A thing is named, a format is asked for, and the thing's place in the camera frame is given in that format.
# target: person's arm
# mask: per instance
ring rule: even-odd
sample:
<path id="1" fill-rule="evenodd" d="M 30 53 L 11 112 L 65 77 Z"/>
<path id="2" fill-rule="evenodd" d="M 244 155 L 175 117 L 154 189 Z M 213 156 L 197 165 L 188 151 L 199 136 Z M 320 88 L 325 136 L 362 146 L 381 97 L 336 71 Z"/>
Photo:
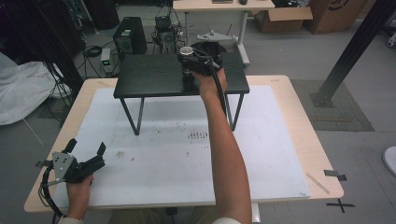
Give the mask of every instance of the person's arm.
<path id="1" fill-rule="evenodd" d="M 61 219 L 60 223 L 78 223 L 82 220 L 88 209 L 90 201 L 90 184 L 93 181 L 93 175 L 85 178 L 81 183 L 67 183 L 67 195 L 69 197 L 69 211 L 67 218 Z"/>
<path id="2" fill-rule="evenodd" d="M 248 174 L 239 146 L 221 108 L 213 77 L 193 73 L 200 82 L 209 125 L 213 185 L 219 217 L 251 223 L 251 200 Z M 224 69 L 218 71 L 223 90 L 227 87 Z"/>

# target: table leg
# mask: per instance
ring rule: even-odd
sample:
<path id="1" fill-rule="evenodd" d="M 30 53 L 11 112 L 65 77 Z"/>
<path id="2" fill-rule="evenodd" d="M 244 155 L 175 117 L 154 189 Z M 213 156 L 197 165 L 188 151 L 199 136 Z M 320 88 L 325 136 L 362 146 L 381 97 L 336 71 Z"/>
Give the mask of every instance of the table leg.
<path id="1" fill-rule="evenodd" d="M 241 54 L 242 62 L 244 63 L 244 65 L 250 64 L 250 61 L 248 60 L 248 55 L 247 55 L 247 52 L 246 52 L 245 46 L 244 46 L 244 35 L 245 35 L 245 29 L 247 26 L 247 20 L 248 20 L 248 12 L 243 11 L 241 27 L 239 29 L 239 36 L 238 36 L 236 45 L 239 49 L 239 53 Z"/>
<path id="2" fill-rule="evenodd" d="M 184 12 L 184 25 L 186 26 L 186 42 L 184 43 L 185 46 L 190 45 L 189 14 L 190 12 Z"/>
<path id="3" fill-rule="evenodd" d="M 129 120 L 129 123 L 132 126 L 132 129 L 134 130 L 134 135 L 139 135 L 140 133 L 140 125 L 142 123 L 142 115 L 143 115 L 143 105 L 145 103 L 145 98 L 142 97 L 142 99 L 140 100 L 140 109 L 139 109 L 139 117 L 137 119 L 137 127 L 134 126 L 134 121 L 132 120 L 131 114 L 129 113 L 129 109 L 128 106 L 125 104 L 125 100 L 123 98 L 120 98 L 122 107 L 125 111 L 126 117 Z"/>
<path id="4" fill-rule="evenodd" d="M 233 117 L 231 115 L 231 109 L 230 109 L 230 103 L 228 101 L 228 96 L 227 96 L 227 94 L 224 95 L 225 103 L 227 106 L 228 121 L 230 123 L 230 127 L 231 127 L 232 131 L 235 131 L 236 122 L 238 121 L 238 118 L 239 118 L 239 112 L 241 111 L 242 102 L 244 101 L 244 96 L 245 96 L 245 94 L 239 94 L 238 106 L 236 107 L 235 118 L 233 119 Z"/>

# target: metal frame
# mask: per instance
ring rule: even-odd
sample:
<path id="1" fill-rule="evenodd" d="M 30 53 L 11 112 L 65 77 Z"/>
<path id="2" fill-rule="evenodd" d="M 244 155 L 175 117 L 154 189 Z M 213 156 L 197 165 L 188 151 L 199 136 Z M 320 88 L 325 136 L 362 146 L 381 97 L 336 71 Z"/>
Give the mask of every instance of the metal frame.
<path id="1" fill-rule="evenodd" d="M 244 36 L 245 36 L 245 29 L 247 25 L 247 20 L 248 20 L 248 11 L 242 11 L 241 12 L 241 26 L 239 27 L 239 36 L 235 38 L 235 43 L 236 46 L 239 49 L 239 53 L 242 58 L 242 62 L 244 65 L 249 65 L 250 61 L 248 59 L 248 54 L 247 51 L 245 50 L 244 46 Z M 186 46 L 189 46 L 191 44 L 190 42 L 190 27 L 189 27 L 189 15 L 190 12 L 184 12 L 184 23 L 185 23 L 185 31 L 186 31 Z"/>
<path id="2" fill-rule="evenodd" d="M 395 9 L 395 0 L 377 0 L 375 2 L 323 85 L 318 92 L 311 94 L 311 100 L 314 106 L 333 106 L 331 99 L 335 91 L 373 41 L 379 30 L 384 26 L 385 22 L 389 20 Z"/>
<path id="3" fill-rule="evenodd" d="M 124 98 L 120 98 L 120 101 L 121 101 L 122 107 L 125 110 L 126 117 L 128 118 L 129 123 L 131 124 L 132 129 L 134 130 L 134 135 L 139 135 L 139 133 L 140 133 L 140 125 L 142 123 L 143 106 L 145 104 L 145 98 L 142 97 L 141 100 L 140 100 L 140 109 L 139 109 L 139 117 L 137 119 L 137 127 L 134 126 L 134 121 L 132 120 L 131 114 L 129 113 L 128 106 L 125 104 Z"/>
<path id="4" fill-rule="evenodd" d="M 231 109 L 230 109 L 230 103 L 228 101 L 228 96 L 227 96 L 227 94 L 224 94 L 228 121 L 230 123 L 230 128 L 231 128 L 232 131 L 235 130 L 236 122 L 238 121 L 239 112 L 241 111 L 242 102 L 244 100 L 244 95 L 245 95 L 244 93 L 239 94 L 238 106 L 236 107 L 235 118 L 233 120 L 233 116 L 231 114 Z M 139 115 L 138 115 L 138 118 L 137 118 L 137 126 L 134 126 L 134 121 L 132 120 L 132 116 L 131 116 L 131 113 L 129 112 L 128 106 L 125 103 L 125 99 L 124 98 L 120 98 L 120 101 L 121 101 L 122 107 L 123 107 L 123 109 L 125 111 L 126 117 L 128 118 L 129 123 L 131 124 L 131 127 L 134 130 L 134 135 L 139 135 L 140 134 L 140 126 L 141 126 L 141 123 L 142 123 L 143 107 L 144 107 L 144 104 L 145 104 L 145 98 L 142 97 L 141 100 L 140 100 L 140 108 L 139 108 Z"/>

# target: floor mat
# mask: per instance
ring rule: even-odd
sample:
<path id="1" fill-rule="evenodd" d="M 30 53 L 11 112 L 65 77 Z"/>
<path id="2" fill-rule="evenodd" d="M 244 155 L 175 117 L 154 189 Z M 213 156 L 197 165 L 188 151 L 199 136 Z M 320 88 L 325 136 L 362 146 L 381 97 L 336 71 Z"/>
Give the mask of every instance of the floor mat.
<path id="1" fill-rule="evenodd" d="M 316 131 L 374 132 L 347 87 L 342 83 L 335 92 L 334 107 L 314 107 L 309 93 L 317 92 L 323 80 L 292 80 L 305 113 Z"/>

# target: cardboard box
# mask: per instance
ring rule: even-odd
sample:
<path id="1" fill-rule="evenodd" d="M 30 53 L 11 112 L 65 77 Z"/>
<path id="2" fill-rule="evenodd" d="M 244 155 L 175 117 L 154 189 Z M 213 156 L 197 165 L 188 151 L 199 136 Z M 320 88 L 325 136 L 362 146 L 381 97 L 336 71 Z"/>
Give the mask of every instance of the cardboard box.
<path id="1" fill-rule="evenodd" d="M 277 7 L 254 15 L 262 33 L 299 31 L 304 20 L 312 20 L 309 7 Z"/>
<path id="2" fill-rule="evenodd" d="M 310 0 L 314 19 L 304 26 L 312 34 L 345 31 L 358 18 L 367 0 Z"/>

